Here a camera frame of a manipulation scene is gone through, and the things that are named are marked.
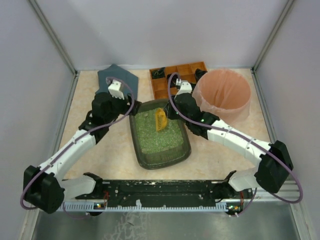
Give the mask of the dark grey litter box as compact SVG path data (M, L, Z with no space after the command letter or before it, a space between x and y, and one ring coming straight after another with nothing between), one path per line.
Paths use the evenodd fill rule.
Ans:
M166 168L191 155L191 144L183 122L168 120L163 130L156 131L156 110L164 108L168 102L168 99L144 102L138 113L129 117L137 162L144 169Z

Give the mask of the trash bin with pink bag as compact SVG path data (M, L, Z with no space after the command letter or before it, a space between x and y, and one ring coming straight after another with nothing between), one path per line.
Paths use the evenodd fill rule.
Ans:
M212 113L228 124L248 118L251 96L245 77L226 68L205 73L192 92L201 111Z

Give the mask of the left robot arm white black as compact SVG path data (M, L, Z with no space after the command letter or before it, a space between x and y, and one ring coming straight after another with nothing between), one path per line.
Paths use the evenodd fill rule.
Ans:
M25 210L39 208L54 213L66 200L93 199L103 193L103 179L86 172L65 180L69 169L109 131L109 127L126 116L135 116L142 103L132 95L116 98L108 92L95 95L91 110L73 137L52 157L38 167L30 165L23 174L20 205Z

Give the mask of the yellow litter scoop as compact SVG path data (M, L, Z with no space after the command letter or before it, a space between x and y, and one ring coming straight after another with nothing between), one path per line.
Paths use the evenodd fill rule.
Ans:
M155 130L162 131L167 126L167 116L163 108L158 108L155 112Z

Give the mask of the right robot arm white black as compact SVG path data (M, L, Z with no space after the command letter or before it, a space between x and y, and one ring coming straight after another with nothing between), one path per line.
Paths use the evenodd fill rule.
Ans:
M196 136L219 143L249 160L254 167L233 171L226 178L237 192L261 187L276 194L293 170L293 163L285 143L274 143L248 136L231 127L218 116L200 110L189 93L171 96L164 108L170 120L180 120Z

